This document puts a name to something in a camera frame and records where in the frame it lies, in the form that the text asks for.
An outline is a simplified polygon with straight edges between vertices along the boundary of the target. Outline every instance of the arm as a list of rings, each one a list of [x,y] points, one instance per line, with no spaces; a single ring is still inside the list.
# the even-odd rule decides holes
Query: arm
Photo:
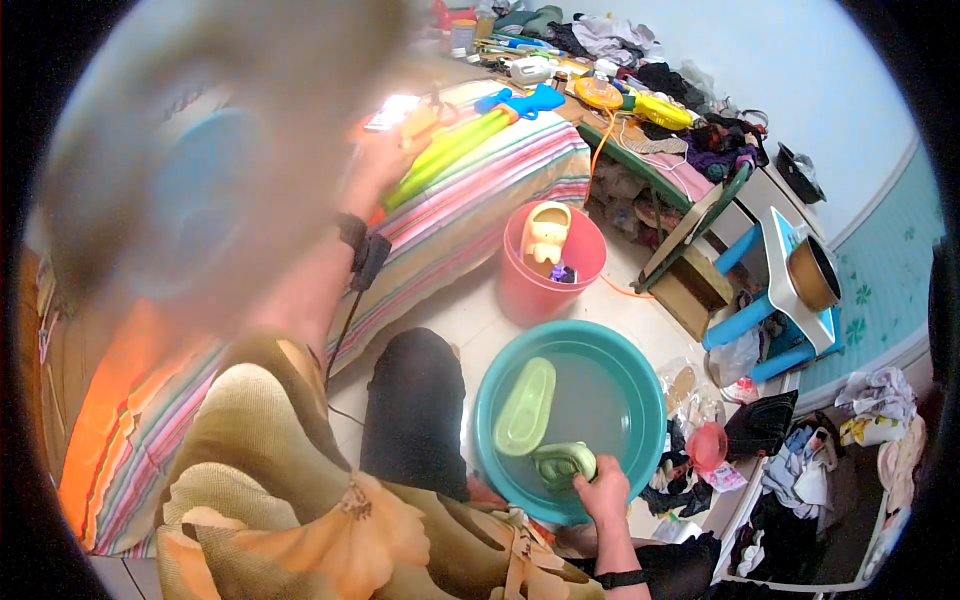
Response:
[[[597,527],[597,566],[594,575],[640,569],[627,526],[627,494],[630,482],[613,456],[597,456],[597,477],[593,483],[578,474],[573,486]],[[646,584],[607,591],[611,600],[649,600]]]
[[[365,135],[339,210],[368,221],[381,196],[403,177],[429,143],[430,138],[425,137],[405,147],[399,128]],[[352,262],[353,249],[340,241],[336,227],[330,227],[257,305],[251,326],[296,334],[322,354]]]

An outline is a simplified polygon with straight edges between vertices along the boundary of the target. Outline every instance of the wall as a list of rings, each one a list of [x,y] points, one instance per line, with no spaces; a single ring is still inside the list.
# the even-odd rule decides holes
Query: wall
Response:
[[[925,339],[932,247],[943,235],[937,183],[921,146],[876,209],[835,250],[844,347],[803,371],[801,394],[846,377],[910,337]]]
[[[876,52],[832,0],[762,3],[536,2],[644,23],[667,62],[691,59],[718,96],[770,115],[781,141],[809,155],[828,201],[813,206],[828,242],[884,187],[915,139],[913,119]]]

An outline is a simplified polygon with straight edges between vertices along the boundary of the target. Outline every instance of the hand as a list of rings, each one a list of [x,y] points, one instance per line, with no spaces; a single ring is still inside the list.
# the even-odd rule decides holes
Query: hand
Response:
[[[358,143],[352,177],[386,191],[403,179],[431,141],[429,135],[404,140],[399,126],[385,132],[365,133]]]
[[[630,482],[613,456],[597,456],[597,477],[593,483],[578,473],[573,478],[573,487],[580,494],[580,501],[596,523],[597,530],[627,522]]]

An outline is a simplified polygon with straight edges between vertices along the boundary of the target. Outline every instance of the red toy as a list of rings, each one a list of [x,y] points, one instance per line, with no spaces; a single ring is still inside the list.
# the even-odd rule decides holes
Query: red toy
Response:
[[[461,11],[451,12],[444,3],[444,0],[433,0],[433,15],[437,17],[437,27],[444,31],[450,31],[450,22],[455,19],[477,20],[477,15],[473,12],[473,7]]]

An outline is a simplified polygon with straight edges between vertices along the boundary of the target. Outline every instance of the mattress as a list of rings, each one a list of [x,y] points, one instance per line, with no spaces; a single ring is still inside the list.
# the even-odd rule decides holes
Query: mattress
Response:
[[[443,96],[469,120],[473,101],[502,87],[474,82]],[[492,255],[518,206],[580,203],[588,173],[587,144],[549,111],[521,119],[449,167],[378,226],[393,250],[358,306],[334,369],[358,356],[383,326]],[[353,300],[345,289],[327,353]],[[46,443],[56,450],[52,457],[65,458],[51,475],[68,524],[92,554],[153,556],[153,514],[166,470],[225,346],[199,339],[161,365],[126,361],[150,323],[150,306],[141,302],[111,339],[91,335],[96,327],[89,323],[63,324],[52,334],[44,405],[55,407],[50,421],[60,432]],[[69,440],[65,452],[57,438]]]

